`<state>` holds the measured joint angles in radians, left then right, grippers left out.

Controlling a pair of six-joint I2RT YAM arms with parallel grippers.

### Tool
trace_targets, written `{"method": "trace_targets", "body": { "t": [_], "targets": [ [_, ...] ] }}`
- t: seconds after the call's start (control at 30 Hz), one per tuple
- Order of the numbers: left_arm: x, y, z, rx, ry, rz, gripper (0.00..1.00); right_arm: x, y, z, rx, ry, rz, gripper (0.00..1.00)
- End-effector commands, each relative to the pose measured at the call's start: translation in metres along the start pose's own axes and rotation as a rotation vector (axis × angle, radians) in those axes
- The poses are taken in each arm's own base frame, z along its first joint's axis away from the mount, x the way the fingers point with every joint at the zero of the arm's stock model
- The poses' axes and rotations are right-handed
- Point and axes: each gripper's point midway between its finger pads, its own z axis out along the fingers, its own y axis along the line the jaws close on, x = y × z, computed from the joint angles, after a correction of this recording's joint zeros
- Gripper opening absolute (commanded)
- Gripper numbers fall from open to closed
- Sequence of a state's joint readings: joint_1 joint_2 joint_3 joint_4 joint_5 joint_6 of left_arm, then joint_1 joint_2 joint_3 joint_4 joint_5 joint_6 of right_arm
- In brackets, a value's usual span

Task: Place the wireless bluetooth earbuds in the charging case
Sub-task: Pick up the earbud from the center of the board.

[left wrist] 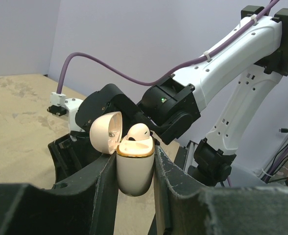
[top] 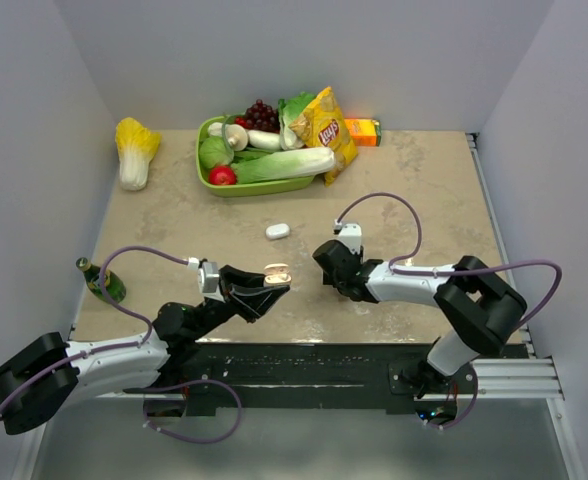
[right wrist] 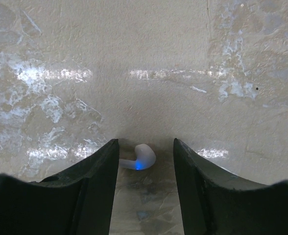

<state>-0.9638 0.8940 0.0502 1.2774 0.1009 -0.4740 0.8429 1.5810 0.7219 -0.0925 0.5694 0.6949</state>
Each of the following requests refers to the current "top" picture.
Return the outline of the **beige earbud case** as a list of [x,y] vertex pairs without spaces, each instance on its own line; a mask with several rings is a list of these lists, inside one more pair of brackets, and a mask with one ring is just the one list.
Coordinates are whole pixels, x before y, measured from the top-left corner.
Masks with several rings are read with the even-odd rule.
[[265,286],[290,285],[292,282],[290,267],[285,263],[268,264],[264,267],[263,274]]

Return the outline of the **white earbud charging case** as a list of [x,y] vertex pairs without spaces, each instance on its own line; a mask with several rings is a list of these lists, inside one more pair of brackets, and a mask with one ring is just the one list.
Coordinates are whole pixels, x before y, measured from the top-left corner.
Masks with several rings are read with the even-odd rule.
[[265,236],[270,241],[287,238],[290,233],[290,226],[286,223],[270,225],[265,229]]

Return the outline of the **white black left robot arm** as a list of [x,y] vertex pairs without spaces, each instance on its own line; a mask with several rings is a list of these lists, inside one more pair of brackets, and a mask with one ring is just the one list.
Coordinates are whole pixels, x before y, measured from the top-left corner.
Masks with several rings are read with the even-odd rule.
[[0,422],[9,435],[31,431],[59,410],[118,391],[170,392],[198,350],[198,340],[238,316],[253,323],[290,289],[290,268],[261,273],[205,262],[198,270],[203,300],[167,302],[144,333],[94,342],[39,336],[0,366]]

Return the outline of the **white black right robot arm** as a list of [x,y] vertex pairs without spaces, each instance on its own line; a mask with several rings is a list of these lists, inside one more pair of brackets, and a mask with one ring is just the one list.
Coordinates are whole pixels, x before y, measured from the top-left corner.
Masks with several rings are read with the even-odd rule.
[[527,309],[525,299],[496,273],[478,273],[485,264],[474,256],[401,274],[383,260],[365,261],[361,252],[335,239],[318,247],[313,259],[323,283],[352,301],[401,301],[441,310],[451,331],[433,344],[419,369],[422,386],[433,393],[450,386],[468,362],[499,354]]

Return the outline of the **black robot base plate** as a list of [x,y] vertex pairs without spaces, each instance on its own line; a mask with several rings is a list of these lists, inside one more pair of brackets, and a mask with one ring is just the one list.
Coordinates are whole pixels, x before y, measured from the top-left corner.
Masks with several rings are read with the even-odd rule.
[[383,410],[422,419],[455,418],[455,400],[475,395],[467,363],[442,378],[421,368],[428,345],[203,344],[184,378],[148,393],[186,393],[190,416],[218,408]]

